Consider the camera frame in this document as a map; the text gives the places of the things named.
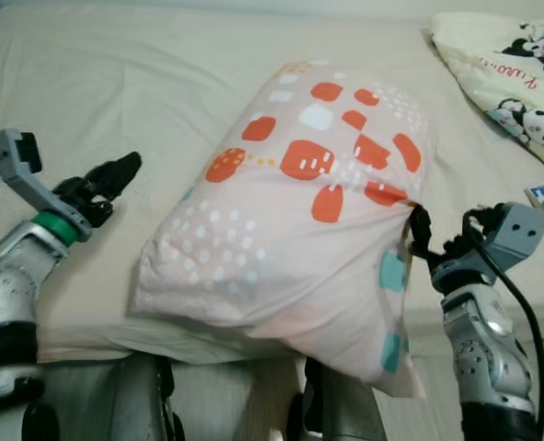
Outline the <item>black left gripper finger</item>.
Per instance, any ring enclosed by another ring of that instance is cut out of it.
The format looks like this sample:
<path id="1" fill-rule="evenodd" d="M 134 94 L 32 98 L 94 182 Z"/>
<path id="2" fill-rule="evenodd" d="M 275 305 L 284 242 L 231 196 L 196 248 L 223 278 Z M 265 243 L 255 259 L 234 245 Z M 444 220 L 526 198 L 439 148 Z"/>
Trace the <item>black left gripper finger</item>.
<path id="1" fill-rule="evenodd" d="M 120 159 L 107 161 L 92 168 L 86 179 L 95 185 L 129 185 L 142 167 L 142 157 L 138 152 L 130 152 Z"/>
<path id="2" fill-rule="evenodd" d="M 93 190 L 104 198 L 119 198 L 136 177 L 140 165 L 99 165 L 93 169 Z"/>

